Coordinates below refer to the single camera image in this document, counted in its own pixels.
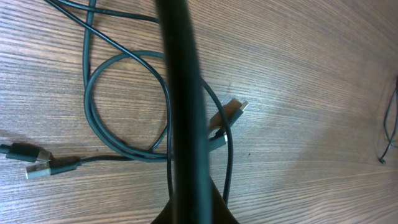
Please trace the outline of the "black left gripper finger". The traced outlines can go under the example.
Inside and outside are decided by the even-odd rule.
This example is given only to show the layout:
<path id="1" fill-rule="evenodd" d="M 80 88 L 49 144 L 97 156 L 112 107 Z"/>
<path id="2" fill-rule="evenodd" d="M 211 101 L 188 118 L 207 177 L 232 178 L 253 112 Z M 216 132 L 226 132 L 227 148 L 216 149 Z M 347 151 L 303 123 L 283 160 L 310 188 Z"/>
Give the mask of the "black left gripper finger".
<path id="1" fill-rule="evenodd" d="M 239 222 L 228 209 L 215 183 L 212 181 L 213 191 L 213 219 L 215 224 L 238 224 Z M 171 224 L 173 223 L 173 199 L 170 199 L 160 214 L 154 219 L 152 224 Z"/>

